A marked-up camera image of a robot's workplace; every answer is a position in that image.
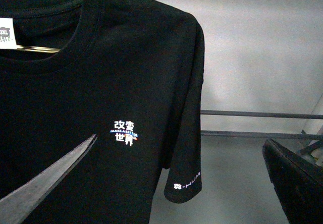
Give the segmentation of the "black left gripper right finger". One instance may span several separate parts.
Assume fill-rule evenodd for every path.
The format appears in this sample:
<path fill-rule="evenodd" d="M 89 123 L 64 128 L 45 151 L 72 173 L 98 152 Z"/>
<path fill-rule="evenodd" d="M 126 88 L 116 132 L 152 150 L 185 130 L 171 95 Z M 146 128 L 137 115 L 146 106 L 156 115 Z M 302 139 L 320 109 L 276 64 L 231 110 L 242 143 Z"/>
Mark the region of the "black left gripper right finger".
<path fill-rule="evenodd" d="M 289 223 L 322 223 L 322 168 L 273 139 L 262 155 Z"/>

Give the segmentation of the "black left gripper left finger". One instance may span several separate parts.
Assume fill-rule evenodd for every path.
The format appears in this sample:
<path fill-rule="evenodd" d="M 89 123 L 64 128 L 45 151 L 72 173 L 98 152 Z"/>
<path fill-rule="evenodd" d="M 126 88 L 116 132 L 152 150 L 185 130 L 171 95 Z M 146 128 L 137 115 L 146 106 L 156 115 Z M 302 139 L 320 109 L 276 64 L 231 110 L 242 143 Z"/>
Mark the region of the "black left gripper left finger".
<path fill-rule="evenodd" d="M 1 223 L 22 223 L 91 150 L 93 134 L 29 182 L 1 199 Z"/>

